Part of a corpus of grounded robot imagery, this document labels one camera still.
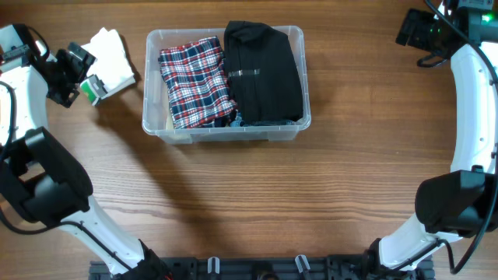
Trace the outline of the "plaid shirt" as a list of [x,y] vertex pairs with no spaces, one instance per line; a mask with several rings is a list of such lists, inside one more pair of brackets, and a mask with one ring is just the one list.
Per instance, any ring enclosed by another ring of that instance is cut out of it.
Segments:
[[224,53],[217,36],[159,52],[160,74],[167,86],[175,129],[222,128],[237,109],[224,72]]

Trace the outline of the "blue jeans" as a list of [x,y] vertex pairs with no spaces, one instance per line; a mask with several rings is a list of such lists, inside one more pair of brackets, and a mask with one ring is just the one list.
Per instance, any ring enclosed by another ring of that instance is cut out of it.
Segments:
[[241,114],[237,113],[235,119],[230,122],[230,127],[250,127],[250,126],[281,126],[281,125],[294,125],[294,121],[291,120],[280,120],[280,121],[254,121],[247,122],[241,117]]

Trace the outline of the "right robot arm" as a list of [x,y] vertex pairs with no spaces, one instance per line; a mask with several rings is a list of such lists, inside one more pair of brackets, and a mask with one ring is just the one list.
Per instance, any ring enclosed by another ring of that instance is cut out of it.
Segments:
[[356,271],[361,279],[425,279],[434,252],[470,239],[460,260],[448,259],[456,275],[497,228],[497,13],[491,1],[428,2],[426,10],[409,10],[396,41],[426,52],[420,68],[450,64],[454,156],[449,173],[419,185],[413,215],[375,240]]

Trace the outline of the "black garment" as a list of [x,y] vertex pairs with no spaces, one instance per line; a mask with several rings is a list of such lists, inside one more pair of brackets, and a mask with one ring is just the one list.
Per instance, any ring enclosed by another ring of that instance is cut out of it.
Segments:
[[264,23],[230,21],[225,73],[244,121],[298,121],[303,92],[288,36]]

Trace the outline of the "white pixel-print shirt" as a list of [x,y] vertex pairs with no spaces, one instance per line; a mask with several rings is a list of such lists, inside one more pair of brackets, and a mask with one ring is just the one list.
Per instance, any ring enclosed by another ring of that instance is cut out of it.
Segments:
[[80,83],[93,106],[135,83],[125,46],[116,30],[102,27],[82,48],[96,58]]

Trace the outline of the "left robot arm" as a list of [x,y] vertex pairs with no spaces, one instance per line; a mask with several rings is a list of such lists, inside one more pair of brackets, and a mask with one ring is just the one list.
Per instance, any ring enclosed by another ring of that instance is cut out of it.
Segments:
[[94,252],[112,279],[170,279],[166,263],[97,203],[88,173],[49,132],[46,103],[92,103],[134,82],[124,45],[101,30],[88,44],[52,53],[31,26],[1,29],[1,193],[43,232],[60,229]]

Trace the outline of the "cream cloth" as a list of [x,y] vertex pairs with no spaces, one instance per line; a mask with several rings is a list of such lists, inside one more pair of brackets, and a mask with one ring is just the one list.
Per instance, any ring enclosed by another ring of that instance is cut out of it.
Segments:
[[174,119],[172,117],[171,113],[167,114],[167,120],[165,124],[165,129],[169,130],[174,130]]

